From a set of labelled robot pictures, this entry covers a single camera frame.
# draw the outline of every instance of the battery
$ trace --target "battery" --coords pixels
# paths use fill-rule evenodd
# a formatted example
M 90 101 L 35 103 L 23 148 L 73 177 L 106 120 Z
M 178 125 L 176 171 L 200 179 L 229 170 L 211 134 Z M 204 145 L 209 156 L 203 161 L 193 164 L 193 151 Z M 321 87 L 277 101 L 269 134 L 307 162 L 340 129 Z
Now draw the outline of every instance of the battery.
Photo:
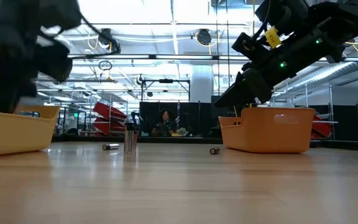
M 104 144 L 102 145 L 103 150 L 115 150 L 119 148 L 119 144 Z
M 219 152 L 221 151 L 220 148 L 218 147 L 213 147 L 209 150 L 209 153 L 211 153 L 212 155 L 216 155 L 216 154 L 219 154 Z

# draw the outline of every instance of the orange plastic bin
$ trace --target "orange plastic bin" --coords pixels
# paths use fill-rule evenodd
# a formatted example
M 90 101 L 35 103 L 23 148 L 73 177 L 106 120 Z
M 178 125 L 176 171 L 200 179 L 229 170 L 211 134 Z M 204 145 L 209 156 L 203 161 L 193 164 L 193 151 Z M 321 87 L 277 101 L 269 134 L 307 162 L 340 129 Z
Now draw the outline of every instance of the orange plastic bin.
M 240 118 L 219 117 L 223 144 L 247 152 L 306 152 L 313 116 L 313 109 L 244 109 Z
M 17 110 L 38 112 L 39 118 L 0 113 L 0 155 L 48 147 L 59 109 L 59 106 L 23 106 Z

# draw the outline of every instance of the yellow label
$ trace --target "yellow label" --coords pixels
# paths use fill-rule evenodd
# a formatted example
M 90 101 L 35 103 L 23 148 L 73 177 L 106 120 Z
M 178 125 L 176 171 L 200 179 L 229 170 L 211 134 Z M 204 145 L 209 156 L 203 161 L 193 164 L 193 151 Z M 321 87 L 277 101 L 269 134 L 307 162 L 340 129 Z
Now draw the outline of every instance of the yellow label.
M 281 40 L 277 35 L 276 27 L 272 27 L 268 31 L 266 31 L 265 36 L 271 48 L 275 48 L 277 47 L 277 45 L 281 44 Z

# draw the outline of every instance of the person with dark hair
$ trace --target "person with dark hair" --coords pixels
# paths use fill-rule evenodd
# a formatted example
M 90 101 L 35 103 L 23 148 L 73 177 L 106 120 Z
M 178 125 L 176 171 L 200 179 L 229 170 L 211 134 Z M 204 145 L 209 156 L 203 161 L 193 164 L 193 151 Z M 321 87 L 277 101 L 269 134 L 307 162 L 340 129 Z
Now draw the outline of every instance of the person with dark hair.
M 165 137 L 171 136 L 175 133 L 177 129 L 177 124 L 175 120 L 173 120 L 173 113 L 169 110 L 163 110 L 160 114 L 160 121 L 153 128 L 152 136 L 153 137 Z

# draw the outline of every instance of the desk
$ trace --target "desk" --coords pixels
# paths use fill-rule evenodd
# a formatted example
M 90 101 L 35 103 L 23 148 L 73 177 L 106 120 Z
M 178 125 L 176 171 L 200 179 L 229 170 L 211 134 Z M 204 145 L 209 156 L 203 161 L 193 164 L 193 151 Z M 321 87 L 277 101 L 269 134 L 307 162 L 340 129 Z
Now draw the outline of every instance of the desk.
M 0 157 L 0 223 L 358 223 L 358 151 L 57 142 Z

